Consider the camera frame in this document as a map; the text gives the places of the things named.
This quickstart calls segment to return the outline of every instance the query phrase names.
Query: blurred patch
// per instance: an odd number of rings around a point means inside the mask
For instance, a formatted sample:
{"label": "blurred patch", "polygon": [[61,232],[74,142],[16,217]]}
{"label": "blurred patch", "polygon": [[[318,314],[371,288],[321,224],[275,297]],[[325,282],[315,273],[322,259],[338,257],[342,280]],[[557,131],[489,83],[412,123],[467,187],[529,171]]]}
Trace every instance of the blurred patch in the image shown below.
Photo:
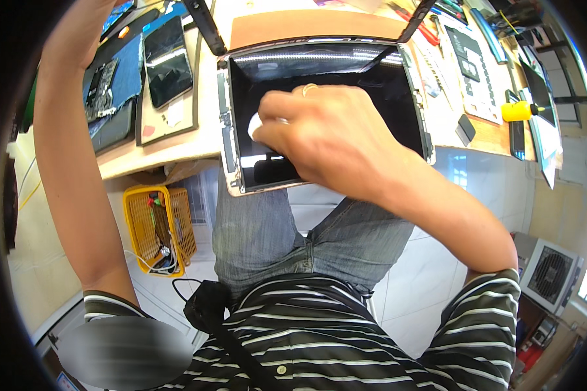
{"label": "blurred patch", "polygon": [[168,383],[187,370],[192,356],[183,333],[141,317],[109,317],[78,326],[59,351],[59,361],[73,377],[122,391]]}

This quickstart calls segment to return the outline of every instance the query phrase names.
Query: finger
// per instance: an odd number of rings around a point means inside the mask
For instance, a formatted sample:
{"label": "finger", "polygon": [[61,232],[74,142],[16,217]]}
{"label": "finger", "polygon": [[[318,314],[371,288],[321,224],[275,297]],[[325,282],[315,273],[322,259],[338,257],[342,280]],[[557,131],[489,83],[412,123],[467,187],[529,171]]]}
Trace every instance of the finger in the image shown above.
{"label": "finger", "polygon": [[286,155],[288,148],[285,140],[287,133],[291,130],[291,125],[289,124],[281,121],[267,120],[254,131],[252,138],[256,142],[263,143],[276,152]]}
{"label": "finger", "polygon": [[[293,89],[292,94],[296,96],[302,96],[302,91],[307,87],[308,84],[303,84]],[[326,96],[329,94],[334,94],[336,91],[343,92],[343,90],[348,90],[352,88],[352,86],[346,86],[343,84],[321,84],[315,85],[313,87],[307,87],[305,91],[305,98],[318,98],[320,96]]]}
{"label": "finger", "polygon": [[269,91],[258,106],[258,116],[261,121],[284,118],[292,121],[309,106],[301,96],[294,96],[283,91]]}

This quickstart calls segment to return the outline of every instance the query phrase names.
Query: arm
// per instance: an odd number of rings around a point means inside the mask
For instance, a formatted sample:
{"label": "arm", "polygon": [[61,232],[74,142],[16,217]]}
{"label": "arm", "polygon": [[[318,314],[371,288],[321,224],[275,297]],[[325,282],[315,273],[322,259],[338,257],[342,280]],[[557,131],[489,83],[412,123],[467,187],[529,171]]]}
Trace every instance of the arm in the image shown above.
{"label": "arm", "polygon": [[83,290],[137,305],[83,108],[83,75],[113,6],[114,0],[78,0],[48,38],[35,98],[35,153],[59,239]]}
{"label": "arm", "polygon": [[[305,180],[375,203],[438,239],[471,271],[517,268],[504,226],[478,200],[400,145],[365,91],[346,86],[272,91],[253,137]],[[279,121],[285,118],[289,124]]]}

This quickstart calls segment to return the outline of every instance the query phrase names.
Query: ring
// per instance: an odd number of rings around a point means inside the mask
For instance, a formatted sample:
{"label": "ring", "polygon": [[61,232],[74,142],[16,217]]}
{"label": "ring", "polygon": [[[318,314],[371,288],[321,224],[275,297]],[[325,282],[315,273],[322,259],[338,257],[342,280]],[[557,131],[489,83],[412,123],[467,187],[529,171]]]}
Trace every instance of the ring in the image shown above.
{"label": "ring", "polygon": [[304,86],[304,88],[302,89],[302,98],[306,98],[307,97],[307,91],[311,90],[312,88],[317,88],[317,84],[313,84],[312,82],[307,84],[306,86]]}

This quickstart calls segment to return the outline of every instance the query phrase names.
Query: wall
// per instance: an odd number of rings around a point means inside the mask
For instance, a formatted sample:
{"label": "wall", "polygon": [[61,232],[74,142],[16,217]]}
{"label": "wall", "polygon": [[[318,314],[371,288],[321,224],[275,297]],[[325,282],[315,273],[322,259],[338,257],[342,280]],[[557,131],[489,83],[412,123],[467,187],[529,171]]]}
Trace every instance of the wall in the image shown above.
{"label": "wall", "polygon": [[[16,160],[19,205],[40,183],[37,162],[22,183],[35,157],[32,131],[20,134],[7,148]],[[16,248],[7,259],[13,295],[29,334],[81,289],[59,242],[43,183],[18,213]]]}
{"label": "wall", "polygon": [[[580,112],[580,126],[562,124],[563,137],[587,137],[587,105],[581,105]],[[585,259],[580,275],[582,278],[587,270],[587,186],[557,180],[554,190],[551,190],[537,169],[535,178],[529,235],[546,239],[582,256]],[[561,316],[568,325],[576,323],[578,329],[571,331],[567,326],[559,327],[540,360],[522,377],[517,391],[540,390],[541,385],[564,363],[577,335],[587,335],[587,304],[576,295],[579,286],[580,283],[576,286],[571,305]]]}

